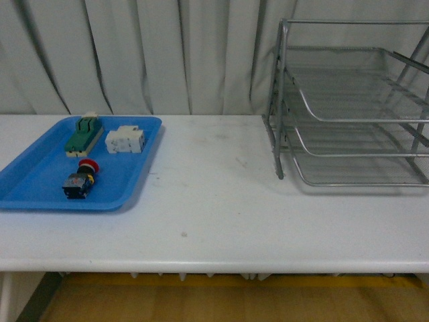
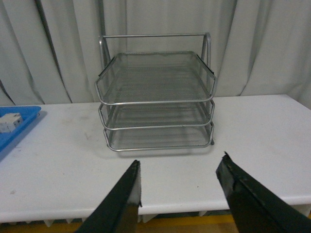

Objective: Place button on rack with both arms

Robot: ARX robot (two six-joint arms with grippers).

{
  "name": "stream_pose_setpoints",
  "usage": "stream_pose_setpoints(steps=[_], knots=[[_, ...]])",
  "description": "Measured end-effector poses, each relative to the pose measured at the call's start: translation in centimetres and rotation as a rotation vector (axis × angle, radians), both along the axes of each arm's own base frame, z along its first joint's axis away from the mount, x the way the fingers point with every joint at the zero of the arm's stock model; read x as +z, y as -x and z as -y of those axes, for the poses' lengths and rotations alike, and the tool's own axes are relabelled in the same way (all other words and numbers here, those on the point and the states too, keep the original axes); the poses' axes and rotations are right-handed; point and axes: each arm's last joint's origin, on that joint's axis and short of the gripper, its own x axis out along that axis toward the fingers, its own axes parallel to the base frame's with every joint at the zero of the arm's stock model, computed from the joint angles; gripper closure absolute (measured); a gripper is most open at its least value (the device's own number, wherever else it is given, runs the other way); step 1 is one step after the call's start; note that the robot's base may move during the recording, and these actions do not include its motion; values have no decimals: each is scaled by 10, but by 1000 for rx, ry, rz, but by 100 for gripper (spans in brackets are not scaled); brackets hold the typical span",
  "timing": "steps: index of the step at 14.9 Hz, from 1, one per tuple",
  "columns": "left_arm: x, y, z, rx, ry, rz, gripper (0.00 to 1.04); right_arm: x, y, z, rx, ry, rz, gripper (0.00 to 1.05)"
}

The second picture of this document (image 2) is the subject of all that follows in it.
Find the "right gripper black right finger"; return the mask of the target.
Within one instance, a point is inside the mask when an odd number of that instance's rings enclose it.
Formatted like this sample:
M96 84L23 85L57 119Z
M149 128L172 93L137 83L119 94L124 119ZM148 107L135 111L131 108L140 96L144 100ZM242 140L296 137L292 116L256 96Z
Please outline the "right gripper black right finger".
M241 233L309 233L311 220L232 161L222 157L216 175Z

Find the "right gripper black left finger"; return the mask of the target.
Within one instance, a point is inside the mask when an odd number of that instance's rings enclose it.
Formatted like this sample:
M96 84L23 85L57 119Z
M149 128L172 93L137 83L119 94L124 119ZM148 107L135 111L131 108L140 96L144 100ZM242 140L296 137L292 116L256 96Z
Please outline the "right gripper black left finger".
M140 206L140 161L135 160L76 232L134 233Z

